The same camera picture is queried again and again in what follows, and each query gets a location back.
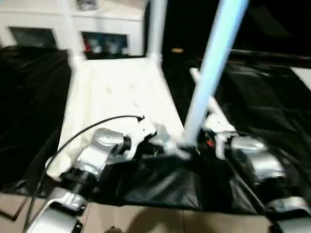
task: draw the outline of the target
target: white plastic part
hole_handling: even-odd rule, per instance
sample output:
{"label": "white plastic part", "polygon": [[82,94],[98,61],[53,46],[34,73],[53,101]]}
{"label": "white plastic part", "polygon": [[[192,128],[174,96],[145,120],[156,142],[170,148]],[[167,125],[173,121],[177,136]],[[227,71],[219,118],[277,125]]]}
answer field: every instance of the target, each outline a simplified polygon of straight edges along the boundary
{"label": "white plastic part", "polygon": [[217,88],[247,4],[248,0],[219,3],[202,62],[202,78],[195,87],[185,123],[184,140],[188,143],[196,143],[209,107],[207,100]]}
{"label": "white plastic part", "polygon": [[163,33],[166,19],[167,0],[152,0],[147,56],[159,63],[162,59]]}
{"label": "white plastic part", "polygon": [[[198,83],[200,79],[199,70],[197,68],[191,68],[190,74],[192,75],[194,82]],[[222,109],[220,108],[216,99],[213,96],[208,98],[207,105],[209,107],[208,111],[210,112],[210,114],[202,126],[204,129],[210,129],[215,133],[224,131],[235,131],[234,126],[229,123]]]}
{"label": "white plastic part", "polygon": [[[50,157],[47,162],[45,163],[45,167],[47,167],[48,163],[51,161],[52,157]],[[47,175],[52,177],[56,181],[60,181],[59,176],[68,171],[71,167],[71,159],[69,155],[66,153],[62,154],[62,156],[57,156],[53,163],[51,164],[50,168],[47,171]]]}
{"label": "white plastic part", "polygon": [[134,131],[126,134],[131,139],[131,149],[125,151],[124,155],[128,159],[132,159],[135,156],[138,145],[149,135],[154,135],[156,129],[149,119],[140,121]]}

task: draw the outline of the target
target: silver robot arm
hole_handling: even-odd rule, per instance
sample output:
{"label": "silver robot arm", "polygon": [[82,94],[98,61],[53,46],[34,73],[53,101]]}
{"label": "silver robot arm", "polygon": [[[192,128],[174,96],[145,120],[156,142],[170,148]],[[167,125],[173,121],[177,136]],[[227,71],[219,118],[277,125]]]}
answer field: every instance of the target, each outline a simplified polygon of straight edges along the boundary
{"label": "silver robot arm", "polygon": [[272,222],[271,233],[311,232],[308,202],[293,189],[285,167],[263,140],[222,132],[215,136],[215,145],[216,156],[229,163],[245,194]]}
{"label": "silver robot arm", "polygon": [[126,136],[109,129],[97,129],[71,169],[62,174],[61,187],[52,191],[26,233],[81,232],[83,226],[77,217],[83,214],[105,166],[132,160],[139,143],[155,133],[153,124],[146,119]]}

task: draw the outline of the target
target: tile floor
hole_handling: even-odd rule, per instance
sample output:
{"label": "tile floor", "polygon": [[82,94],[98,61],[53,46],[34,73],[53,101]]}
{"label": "tile floor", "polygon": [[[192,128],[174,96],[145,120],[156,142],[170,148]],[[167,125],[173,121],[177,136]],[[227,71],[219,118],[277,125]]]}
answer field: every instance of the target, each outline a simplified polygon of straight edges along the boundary
{"label": "tile floor", "polygon": [[[23,196],[1,195],[0,210],[14,214]],[[35,212],[44,200],[35,203]],[[16,222],[0,217],[1,233],[21,233],[26,209]],[[139,206],[114,207],[90,203],[80,221],[83,233],[267,233],[269,222],[263,217],[207,214],[193,211]]]}

